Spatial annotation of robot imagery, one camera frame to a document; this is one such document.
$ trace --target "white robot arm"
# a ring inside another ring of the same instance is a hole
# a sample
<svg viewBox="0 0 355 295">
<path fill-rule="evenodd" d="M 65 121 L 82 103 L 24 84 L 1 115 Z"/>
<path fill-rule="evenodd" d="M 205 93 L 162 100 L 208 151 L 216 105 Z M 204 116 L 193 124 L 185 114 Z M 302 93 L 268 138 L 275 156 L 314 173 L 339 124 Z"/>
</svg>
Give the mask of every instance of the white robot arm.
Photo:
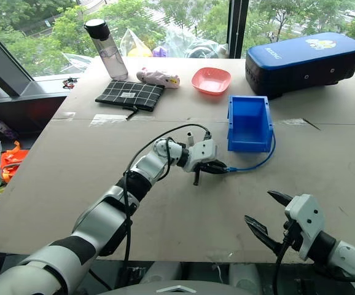
<svg viewBox="0 0 355 295">
<path fill-rule="evenodd" d="M 122 178 L 83 212 L 69 237 L 41 248 L 0 275 L 0 294 L 73 293 L 92 262 L 98 256 L 112 254 L 126 236 L 125 186 L 128 210 L 132 215 L 150 188 L 162 177 L 166 166 L 169 169 L 177 165 L 191 172 L 200 165 L 215 161 L 216 153 L 217 146 L 212 139 L 200 141 L 187 149 L 184 144 L 175 143 L 170 138 L 155 141 L 152 150 L 126 171 L 126 184 Z"/>
<path fill-rule="evenodd" d="M 287 221 L 284 243 L 280 244 L 268 236 L 264 225 L 254 218 L 245 216 L 247 225 L 254 235 L 267 245 L 277 256 L 285 243 L 298 251 L 304 261 L 310 258 L 323 267 L 330 278 L 350 281 L 355 288 L 355 246 L 336 241 L 324 230 L 324 215 L 312 195 L 299 195 L 294 198 L 280 192 L 268 191 L 280 204 L 286 207 Z"/>
</svg>

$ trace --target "black bottle cap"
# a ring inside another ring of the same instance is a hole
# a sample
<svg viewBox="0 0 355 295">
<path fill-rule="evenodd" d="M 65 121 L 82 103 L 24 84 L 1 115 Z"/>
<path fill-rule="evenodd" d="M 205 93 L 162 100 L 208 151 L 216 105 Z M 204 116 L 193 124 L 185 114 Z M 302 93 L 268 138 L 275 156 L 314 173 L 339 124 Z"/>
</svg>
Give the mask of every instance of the black bottle cap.
<svg viewBox="0 0 355 295">
<path fill-rule="evenodd" d="M 108 38 L 109 34 L 111 33 L 106 22 L 101 19 L 87 21 L 84 25 L 84 28 L 89 33 L 90 37 L 102 41 Z"/>
</svg>

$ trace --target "pink plastic bowl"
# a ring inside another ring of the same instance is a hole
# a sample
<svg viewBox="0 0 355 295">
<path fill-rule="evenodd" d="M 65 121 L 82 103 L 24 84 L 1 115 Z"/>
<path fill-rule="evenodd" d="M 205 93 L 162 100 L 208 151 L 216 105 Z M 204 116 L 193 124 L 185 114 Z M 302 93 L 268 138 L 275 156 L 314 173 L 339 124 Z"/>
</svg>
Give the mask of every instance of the pink plastic bowl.
<svg viewBox="0 0 355 295">
<path fill-rule="evenodd" d="M 201 68 L 195 73 L 191 83 L 200 92 L 220 95 L 231 83 L 231 74 L 223 69 Z"/>
</svg>

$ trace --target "blue plastic bin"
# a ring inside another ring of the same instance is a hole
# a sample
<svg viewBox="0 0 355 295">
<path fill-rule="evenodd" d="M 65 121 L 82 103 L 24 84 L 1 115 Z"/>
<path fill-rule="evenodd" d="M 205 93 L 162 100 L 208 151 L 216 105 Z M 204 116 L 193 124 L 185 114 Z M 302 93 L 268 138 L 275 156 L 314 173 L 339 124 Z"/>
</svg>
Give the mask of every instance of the blue plastic bin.
<svg viewBox="0 0 355 295">
<path fill-rule="evenodd" d="M 229 96 L 228 150 L 269 152 L 273 136 L 266 96 Z"/>
</svg>

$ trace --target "blue box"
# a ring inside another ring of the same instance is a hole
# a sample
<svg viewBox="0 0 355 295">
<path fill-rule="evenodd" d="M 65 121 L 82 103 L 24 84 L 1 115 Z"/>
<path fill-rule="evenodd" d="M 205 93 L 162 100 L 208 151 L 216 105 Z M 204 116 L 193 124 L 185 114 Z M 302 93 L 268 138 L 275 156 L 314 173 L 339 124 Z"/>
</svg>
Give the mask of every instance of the blue box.
<svg viewBox="0 0 355 295">
<path fill-rule="evenodd" d="M 269 152 L 273 136 L 266 96 L 229 96 L 228 150 Z"/>
<path fill-rule="evenodd" d="M 288 91 L 333 85 L 355 73 L 355 40 L 321 33 L 247 50 L 246 79 L 269 99 Z"/>
</svg>

